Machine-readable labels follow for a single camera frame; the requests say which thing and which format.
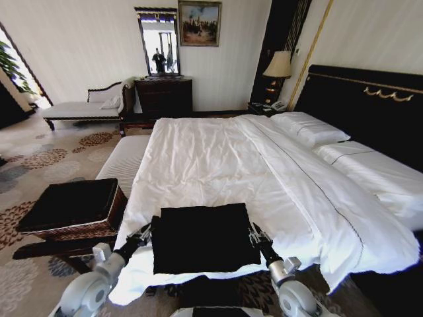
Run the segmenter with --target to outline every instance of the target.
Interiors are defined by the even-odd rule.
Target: table lamp
[[[273,77],[270,86],[266,87],[265,104],[273,104],[279,97],[282,89],[282,79],[291,76],[291,52],[277,51],[264,71],[263,76]]]

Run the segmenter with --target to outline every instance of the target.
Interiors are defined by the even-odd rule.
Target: lampshade
[[[273,55],[272,61],[263,73],[269,77],[289,77],[291,76],[291,52],[278,51]]]

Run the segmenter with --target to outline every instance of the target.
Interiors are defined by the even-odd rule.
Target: carpet
[[[57,258],[12,260],[19,247],[41,241],[17,233],[15,226],[49,184],[94,179],[120,140],[116,123],[55,125],[56,130],[50,131],[39,114],[34,114],[0,131],[0,154],[8,161],[0,167],[0,317],[47,316],[76,278],[77,273]],[[129,129],[127,135],[150,133]],[[328,297],[317,267],[297,276],[331,312],[379,316],[350,279]],[[282,316],[268,272],[224,281],[199,277],[182,285],[157,287],[153,296],[144,294],[127,306],[108,302],[99,316],[168,317],[180,307],[219,303],[261,308],[267,314]]]

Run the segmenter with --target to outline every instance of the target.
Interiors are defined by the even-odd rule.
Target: telephone
[[[282,101],[277,101],[270,107],[275,111],[284,111],[286,110],[287,105],[283,104]]]

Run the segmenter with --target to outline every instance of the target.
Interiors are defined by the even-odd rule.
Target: headboard
[[[423,75],[312,65],[295,111],[423,172]]]

